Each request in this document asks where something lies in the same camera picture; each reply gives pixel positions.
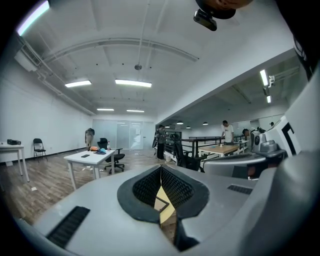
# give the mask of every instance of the orange object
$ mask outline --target orange object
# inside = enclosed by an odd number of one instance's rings
[[[91,150],[91,151],[98,151],[99,148],[98,148],[97,146],[92,146],[92,147],[90,147],[90,150]]]

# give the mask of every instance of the ceiling fixture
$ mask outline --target ceiling fixture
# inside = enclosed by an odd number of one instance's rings
[[[117,85],[142,86],[142,87],[149,87],[149,88],[152,86],[152,83],[150,83],[150,82],[138,82],[138,81],[119,80],[119,79],[116,79],[115,83]]]
[[[98,111],[115,111],[113,108],[97,108]]]
[[[89,80],[81,81],[81,82],[72,82],[72,83],[65,84],[65,86],[68,87],[68,88],[75,87],[75,86],[90,86],[90,85],[92,85],[92,83]]]
[[[22,36],[23,33],[30,27],[34,21],[39,18],[46,10],[49,9],[49,2],[44,1],[31,15],[25,20],[25,22],[18,28],[17,33]]]
[[[139,113],[144,113],[143,110],[127,110],[127,112],[139,112]]]
[[[262,78],[262,81],[263,81],[263,85],[267,86],[269,83],[268,83],[266,71],[265,70],[261,70],[260,71],[260,75],[261,75],[261,78]]]

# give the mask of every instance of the black office chair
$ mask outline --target black office chair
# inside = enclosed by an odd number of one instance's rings
[[[107,146],[108,146],[108,140],[106,138],[100,138],[100,141],[98,141],[98,146],[100,149],[105,149],[107,150]],[[122,172],[124,171],[124,168],[122,167],[125,167],[124,164],[122,163],[119,163],[119,160],[123,159],[126,155],[125,154],[121,154],[120,153],[120,150],[123,150],[123,148],[118,148],[116,149],[118,150],[118,154],[114,154],[114,168],[118,167],[122,170]],[[107,163],[110,163],[111,162],[111,157],[109,157],[107,160],[105,160]]]
[[[40,138],[35,138],[33,140],[33,160],[35,160],[35,157],[36,157],[36,159],[38,160],[38,163],[39,163],[38,157],[40,156],[40,154],[38,156],[37,153],[41,153],[41,157],[43,157],[45,155],[45,158],[48,161],[44,144]]]
[[[200,171],[204,173],[204,169],[200,166],[201,160],[207,158],[207,156],[202,157],[190,157],[189,153],[192,151],[183,151],[181,140],[178,134],[171,134],[171,140],[173,141],[173,156],[176,157],[177,166],[187,168],[190,170]]]

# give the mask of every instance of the ceiling light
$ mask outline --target ceiling light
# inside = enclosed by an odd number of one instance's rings
[[[144,113],[143,110],[127,110],[127,112],[139,112],[139,113]]]
[[[75,87],[75,86],[90,86],[91,82],[89,80],[87,81],[81,81],[81,82],[72,82],[72,83],[67,83],[65,86],[70,88],[70,87]]]
[[[97,108],[98,111],[115,111],[113,108]]]
[[[125,86],[142,86],[142,87],[151,87],[152,83],[150,82],[138,82],[138,81],[129,81],[129,80],[115,80],[117,85],[125,85]]]
[[[267,79],[267,74],[265,70],[260,71],[260,75],[262,77],[263,85],[267,86],[268,85],[268,79]]]
[[[25,22],[18,28],[17,32],[19,36],[22,36],[23,33],[27,30],[28,27],[39,18],[46,10],[49,9],[49,2],[45,1],[41,4],[31,15],[25,20]]]

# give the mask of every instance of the folding chair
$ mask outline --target folding chair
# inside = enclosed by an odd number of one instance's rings
[[[40,145],[40,147],[42,147],[42,148],[36,148],[36,144],[38,144],[38,145],[41,144],[42,146]],[[43,142],[42,142],[42,140],[40,138],[35,138],[33,140],[33,160],[36,157],[36,159],[38,160],[38,163],[39,163],[39,159],[38,159],[37,153],[41,153],[41,157],[43,157],[45,155],[45,158],[48,161],[48,158],[47,158],[47,155],[46,155],[46,150],[44,148],[44,144],[43,144]]]

